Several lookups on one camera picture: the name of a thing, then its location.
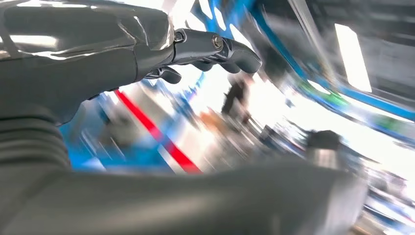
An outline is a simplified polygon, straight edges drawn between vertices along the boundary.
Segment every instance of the ceiling light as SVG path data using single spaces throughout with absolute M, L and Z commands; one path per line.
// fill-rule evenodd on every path
M 340 52 L 350 85 L 364 92 L 372 92 L 357 34 L 349 27 L 335 24 Z
M 225 31 L 226 25 L 225 25 L 225 22 L 223 21 L 222 13 L 216 7 L 213 9 L 213 11 L 215 12 L 216 20 L 218 21 L 219 27 L 221 27 L 221 29 Z
M 244 37 L 244 35 L 239 32 L 239 30 L 233 25 L 230 24 L 229 28 L 231 29 L 231 33 L 233 36 L 233 39 L 235 39 L 236 41 L 246 45 L 247 47 L 249 47 L 251 50 L 253 50 L 251 43 L 248 41 L 247 38 Z
M 209 17 L 209 19 L 213 19 L 212 10 L 209 7 L 209 1 L 208 0 L 199 0 L 200 8 L 202 12 Z
M 192 13 L 187 17 L 187 24 L 191 29 L 206 32 L 205 24 Z

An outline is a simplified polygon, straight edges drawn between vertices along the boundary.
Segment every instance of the blue panel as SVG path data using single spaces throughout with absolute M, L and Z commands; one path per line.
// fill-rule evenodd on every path
M 281 40 L 275 35 L 275 33 L 269 28 L 269 26 L 266 24 L 266 21 L 260 12 L 259 9 L 253 9 L 251 11 L 253 17 L 255 18 L 256 22 L 258 23 L 258 26 L 262 29 L 262 31 L 265 33 L 265 35 L 268 37 L 268 39 L 271 41 L 271 43 L 275 46 L 275 48 L 281 53 L 281 55 L 287 60 L 287 62 L 291 65 L 291 67 L 294 69 L 294 71 L 302 78 L 306 79 L 307 74 L 301 69 L 301 67 L 298 65 L 298 63 L 294 60 L 294 58 L 291 56 L 289 51 L 285 48 Z M 327 87 L 327 81 L 319 83 Z M 356 100 L 359 100 L 363 103 L 369 104 L 371 106 L 374 106 L 376 108 L 385 110 L 386 112 L 389 112 L 391 114 L 395 114 L 397 116 L 409 119 L 409 120 L 415 120 L 415 113 L 414 111 L 404 109 L 402 107 L 399 107 L 397 105 L 385 102 L 384 100 L 375 98 L 371 95 L 356 91 L 354 89 L 351 89 L 348 86 L 341 86 L 338 88 L 342 93 L 345 95 L 354 98 Z
M 244 17 L 245 8 L 249 11 L 254 3 L 255 0 L 237 0 L 233 10 L 231 11 L 231 15 L 228 17 L 227 22 L 235 25 L 236 27 L 239 27 L 239 23 Z

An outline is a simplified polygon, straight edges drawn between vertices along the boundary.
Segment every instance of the person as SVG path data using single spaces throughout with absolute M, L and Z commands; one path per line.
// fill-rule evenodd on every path
M 247 105 L 247 93 L 250 84 L 253 82 L 252 75 L 244 72 L 242 77 L 237 77 L 232 81 L 231 88 L 226 94 L 224 105 L 222 106 L 222 115 L 229 116 L 232 109 L 235 107 L 235 100 L 239 101 L 242 108 L 245 109 Z

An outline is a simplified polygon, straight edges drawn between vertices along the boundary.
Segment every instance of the fluorescent light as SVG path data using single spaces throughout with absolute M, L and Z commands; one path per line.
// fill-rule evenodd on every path
M 357 34 L 347 26 L 334 25 L 345 64 L 347 80 L 350 85 L 359 90 L 372 92 Z
M 248 41 L 248 39 L 245 38 L 244 35 L 241 32 L 239 32 L 239 30 L 233 24 L 230 24 L 229 28 L 231 29 L 232 36 L 236 41 L 245 44 L 247 47 L 253 50 L 252 45 Z
M 387 116 L 387 117 L 390 117 L 390 118 L 393 118 L 393 119 L 396 119 L 396 120 L 399 120 L 399 121 L 405 121 L 405 122 L 413 123 L 413 121 L 411 121 L 409 119 L 406 119 L 406 118 L 397 116 L 395 114 L 388 113 L 388 112 L 386 112 L 384 110 L 381 110 L 381 109 L 378 109 L 378 108 L 373 107 L 371 105 L 368 105 L 366 103 L 360 102 L 360 101 L 358 101 L 356 99 L 353 99 L 351 97 L 348 97 L 348 96 L 346 96 L 344 94 L 341 94 L 341 97 L 343 97 L 347 102 L 349 102 L 349 103 L 351 103 L 353 105 L 356 105 L 356 106 L 358 106 L 361 109 L 365 109 L 367 111 L 370 111 L 372 113 L 376 113 L 376 114 L 379 114 L 379 115 L 384 115 L 384 116 Z
M 187 24 L 191 29 L 206 32 L 205 24 L 192 13 L 189 13 L 189 16 L 187 17 Z
M 202 10 L 202 12 L 209 17 L 209 19 L 213 19 L 213 15 L 212 15 L 212 10 L 210 9 L 209 6 L 209 1 L 208 0 L 199 0 L 199 4 L 200 4 L 200 8 Z
M 172 10 L 169 12 L 169 16 L 172 18 L 172 22 L 175 29 L 186 27 L 186 18 L 190 13 L 195 0 L 177 0 Z
M 221 27 L 222 30 L 226 30 L 225 22 L 223 21 L 222 13 L 218 8 L 214 8 L 213 11 L 215 12 L 216 20 L 218 21 L 219 27 Z
M 324 94 L 331 94 L 328 90 L 326 90 L 324 87 L 322 87 L 320 84 L 315 83 L 313 81 L 308 80 L 308 83 L 310 83 L 311 86 L 313 86 L 317 91 L 322 92 Z

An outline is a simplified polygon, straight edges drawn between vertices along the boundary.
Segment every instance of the blurred background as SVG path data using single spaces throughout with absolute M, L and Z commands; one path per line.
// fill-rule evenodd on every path
M 302 159 L 310 131 L 332 130 L 370 185 L 354 233 L 415 234 L 414 1 L 119 2 L 235 39 L 264 63 L 256 74 L 174 66 L 178 84 L 143 80 L 85 101 L 61 127 L 75 170 L 195 174 Z

